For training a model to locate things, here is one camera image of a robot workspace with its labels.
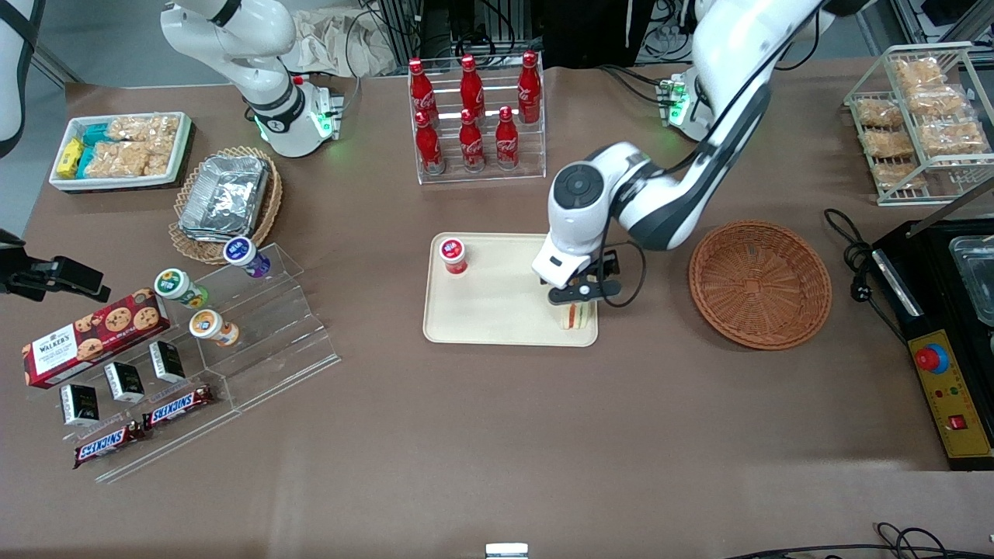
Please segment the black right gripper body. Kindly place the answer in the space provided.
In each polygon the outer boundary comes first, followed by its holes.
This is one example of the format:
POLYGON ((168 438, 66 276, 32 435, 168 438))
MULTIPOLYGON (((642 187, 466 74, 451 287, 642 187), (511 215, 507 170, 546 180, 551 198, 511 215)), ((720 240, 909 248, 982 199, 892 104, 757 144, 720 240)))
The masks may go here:
POLYGON ((1 230, 1 293, 30 299, 29 294, 24 294, 13 282, 18 273, 31 266, 25 244, 17 234, 1 230))

